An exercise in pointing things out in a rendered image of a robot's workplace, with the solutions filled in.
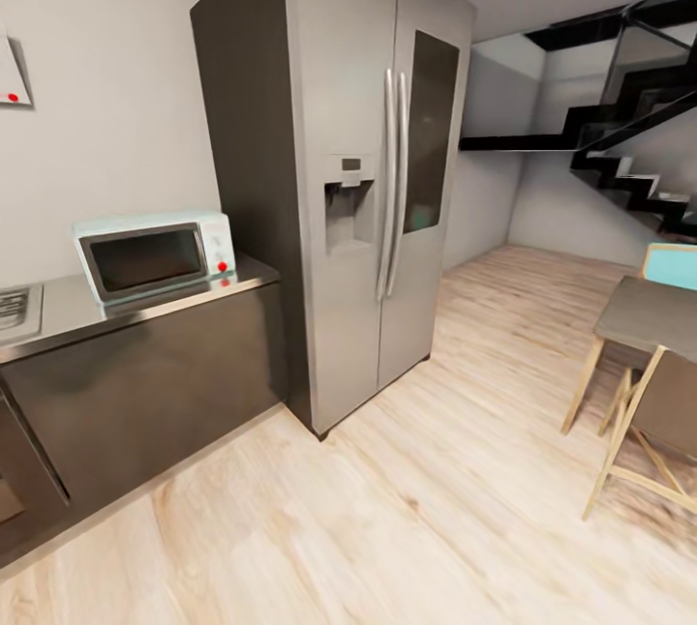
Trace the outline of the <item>microwave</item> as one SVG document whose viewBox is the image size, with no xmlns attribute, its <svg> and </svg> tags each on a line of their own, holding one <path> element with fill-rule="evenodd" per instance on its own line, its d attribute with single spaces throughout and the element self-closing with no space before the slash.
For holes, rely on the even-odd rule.
<svg viewBox="0 0 697 625">
<path fill-rule="evenodd" d="M 71 220 L 96 303 L 235 270 L 226 214 L 192 207 Z"/>
</svg>

